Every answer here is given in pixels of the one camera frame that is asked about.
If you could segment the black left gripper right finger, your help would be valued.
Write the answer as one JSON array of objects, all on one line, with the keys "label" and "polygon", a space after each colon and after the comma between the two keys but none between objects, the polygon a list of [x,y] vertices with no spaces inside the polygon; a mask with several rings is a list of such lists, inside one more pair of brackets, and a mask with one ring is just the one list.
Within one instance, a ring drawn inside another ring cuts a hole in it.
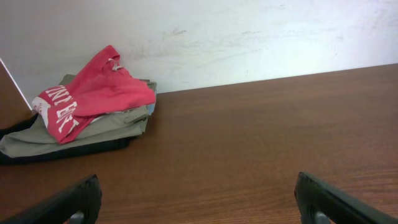
[{"label": "black left gripper right finger", "polygon": [[298,174],[294,196],[304,224],[396,224],[397,219],[307,172]]}]

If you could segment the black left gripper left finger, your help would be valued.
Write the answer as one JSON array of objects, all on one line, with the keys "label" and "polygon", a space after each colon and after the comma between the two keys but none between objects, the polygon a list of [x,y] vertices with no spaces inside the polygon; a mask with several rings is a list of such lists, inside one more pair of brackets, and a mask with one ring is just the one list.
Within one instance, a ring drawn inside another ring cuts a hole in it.
[{"label": "black left gripper left finger", "polygon": [[97,175],[90,175],[49,198],[3,220],[3,224],[94,224],[101,208]]}]

